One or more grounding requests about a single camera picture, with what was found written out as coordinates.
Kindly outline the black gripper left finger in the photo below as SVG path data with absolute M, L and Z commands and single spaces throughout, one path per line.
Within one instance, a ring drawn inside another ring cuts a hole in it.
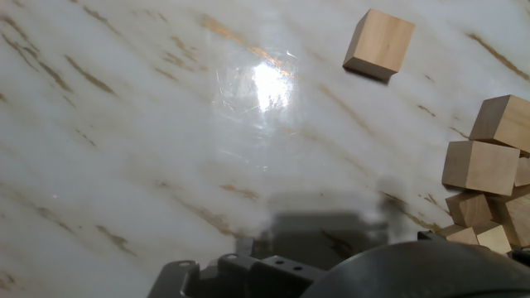
M 185 260 L 167 263 L 156 278 L 148 298 L 205 297 L 200 282 L 200 265 Z

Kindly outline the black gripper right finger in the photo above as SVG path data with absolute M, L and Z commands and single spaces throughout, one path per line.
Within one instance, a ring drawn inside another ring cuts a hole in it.
M 209 297 L 300 297 L 325 271 L 284 257 L 257 259 L 241 254 L 220 257 L 207 279 Z

